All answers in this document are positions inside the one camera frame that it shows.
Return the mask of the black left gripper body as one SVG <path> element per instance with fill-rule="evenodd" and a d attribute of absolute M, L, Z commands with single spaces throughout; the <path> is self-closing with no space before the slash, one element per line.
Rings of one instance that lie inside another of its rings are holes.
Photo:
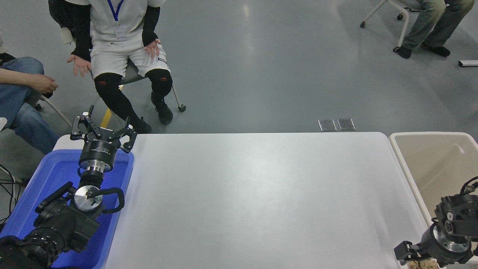
<path fill-rule="evenodd" d="M 121 147 L 119 139 L 109 141 L 86 136 L 84 140 L 85 144 L 79 157 L 79 165 L 87 166 L 87 162 L 94 160 L 108 166 L 114 165 L 117 150 Z"/>

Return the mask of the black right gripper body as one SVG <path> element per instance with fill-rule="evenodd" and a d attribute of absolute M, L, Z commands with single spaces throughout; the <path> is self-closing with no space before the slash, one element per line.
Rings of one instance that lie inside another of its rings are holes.
<path fill-rule="evenodd" d="M 464 264 L 473 257 L 469 240 L 450 235 L 440 228 L 427 229 L 422 236 L 420 247 L 436 259 L 440 267 L 454 263 Z"/>

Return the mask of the person's right hand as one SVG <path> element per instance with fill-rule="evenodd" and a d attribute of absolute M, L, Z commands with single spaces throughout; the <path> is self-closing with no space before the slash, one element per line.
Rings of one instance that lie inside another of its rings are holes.
<path fill-rule="evenodd" d="M 79 56 L 71 54 L 67 63 L 73 63 L 73 75 L 80 75 L 82 78 L 91 71 L 91 63 Z"/>

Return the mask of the person's hand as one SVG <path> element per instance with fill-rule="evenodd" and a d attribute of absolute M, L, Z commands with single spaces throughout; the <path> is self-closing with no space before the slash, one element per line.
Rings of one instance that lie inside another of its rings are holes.
<path fill-rule="evenodd" d="M 50 94 L 56 91 L 59 85 L 54 78 L 43 74 L 32 74 L 30 87 L 42 94 Z"/>

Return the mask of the person's left hand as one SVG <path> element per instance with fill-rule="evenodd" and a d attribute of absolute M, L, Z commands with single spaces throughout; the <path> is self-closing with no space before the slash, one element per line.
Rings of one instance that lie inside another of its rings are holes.
<path fill-rule="evenodd" d="M 158 38 L 152 41 L 150 44 L 143 48 L 144 52 L 150 56 L 151 59 L 158 57 L 160 55 L 160 48 L 161 42 Z"/>

